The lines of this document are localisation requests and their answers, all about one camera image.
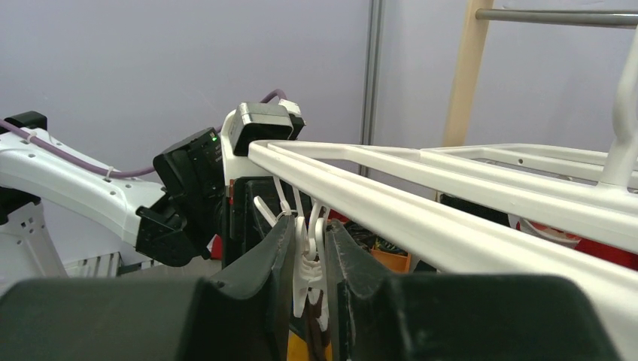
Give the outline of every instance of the metal pole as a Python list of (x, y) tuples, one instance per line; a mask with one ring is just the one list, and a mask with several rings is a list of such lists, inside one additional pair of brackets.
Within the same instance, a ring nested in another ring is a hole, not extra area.
[(635, 29), (638, 11), (540, 11), (478, 9), (477, 20)]
[[(368, 25), (368, 50), (366, 53), (366, 82), (363, 98), (363, 119), (361, 120), (360, 143), (362, 145), (371, 145), (375, 136), (375, 103), (378, 85), (377, 75), (382, 21), (383, 0), (371, 0)], [(359, 165), (359, 174), (364, 177), (368, 177), (368, 167)]]

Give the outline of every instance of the white metal rack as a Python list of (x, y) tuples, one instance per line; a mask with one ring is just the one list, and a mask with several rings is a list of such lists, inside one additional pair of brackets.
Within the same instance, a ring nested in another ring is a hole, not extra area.
[[(638, 343), (634, 340), (638, 334), (638, 272), (539, 241), (523, 232), (322, 162), (328, 159), (355, 162), (424, 187), (638, 253), (638, 196), (628, 190), (638, 188), (635, 91), (638, 33), (618, 85), (613, 113), (616, 140), (609, 153), (535, 144), (462, 147), (488, 30), (486, 19), (635, 27), (638, 17), (633, 13), (583, 17), (557, 11), (505, 14), (487, 11), (492, 3), (491, 0), (468, 3), (444, 148), (416, 150), (255, 141), (250, 145), (248, 155), (253, 164), (245, 164), (242, 172), (272, 174), (309, 194), (320, 205), (338, 210), (443, 272), (534, 273), (569, 278), (588, 294), (621, 355), (625, 359), (638, 359)], [(626, 17), (616, 24), (622, 16)], [(224, 128), (232, 119), (230, 115)], [(489, 159), (532, 172), (476, 159)], [(534, 171), (578, 178), (592, 184), (534, 174)]]

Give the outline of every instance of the vertical metal pole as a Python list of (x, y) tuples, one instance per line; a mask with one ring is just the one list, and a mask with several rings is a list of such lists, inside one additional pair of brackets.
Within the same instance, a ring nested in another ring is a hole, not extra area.
[[(363, 90), (363, 119), (361, 120), (360, 143), (362, 145), (371, 145), (375, 136), (375, 108), (382, 21), (383, 0), (371, 0), (368, 25), (368, 51), (366, 54), (366, 82)], [(359, 174), (368, 177), (368, 167), (359, 165)]]

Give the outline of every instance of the wall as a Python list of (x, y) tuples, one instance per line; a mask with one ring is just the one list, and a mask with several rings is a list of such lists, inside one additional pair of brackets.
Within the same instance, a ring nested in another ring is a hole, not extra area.
[[(67, 145), (130, 170), (280, 87), (308, 121), (302, 139), (357, 143), (368, 7), (4, 0), (0, 113), (40, 111)], [(141, 258), (103, 227), (50, 203), (45, 209), (64, 261), (116, 250), (127, 262)]]
[[(465, 0), (386, 2), (376, 145), (441, 145), (465, 7)], [(638, 2), (496, 0), (494, 7), (638, 10)], [(607, 151), (612, 101), (632, 37), (626, 29), (491, 22), (466, 143)], [(385, 174), (372, 176), (428, 194)]]

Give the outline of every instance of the purple cable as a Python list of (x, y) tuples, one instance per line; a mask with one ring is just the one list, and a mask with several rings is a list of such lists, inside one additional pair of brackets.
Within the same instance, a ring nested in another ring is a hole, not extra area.
[[(283, 90), (275, 89), (271, 91), (270, 93), (268, 93), (268, 95), (264, 99), (262, 99), (261, 102), (262, 103), (270, 102), (276, 96), (279, 97), (279, 99), (286, 99), (286, 93), (284, 93)], [(21, 137), (22, 139), (28, 139), (29, 136), (31, 135), (30, 133), (23, 131), (22, 129), (18, 128), (17, 126), (9, 123), (7, 120), (4, 120), (4, 119), (0, 119), (0, 126), (2, 128), (5, 128), (9, 132), (12, 132), (15, 135)], [(139, 177), (145, 174), (153, 173), (155, 171), (155, 168), (148, 167), (148, 168), (139, 169), (137, 171), (112, 171), (109, 174), (108, 169), (104, 169), (102, 167), (98, 167), (97, 165), (93, 165), (89, 162), (85, 162), (82, 159), (77, 158), (76, 156), (73, 156), (69, 153), (66, 153), (64, 150), (61, 150), (58, 147), (52, 144), (49, 144), (38, 137), (31, 137), (31, 142), (37, 145), (38, 147), (44, 150), (47, 150), (52, 154), (57, 155), (58, 157), (64, 159), (67, 162), (77, 165), (78, 167), (82, 169), (85, 169), (95, 174), (104, 175), (104, 176), (108, 174), (108, 176), (111, 178), (121, 179), (121, 178)]]

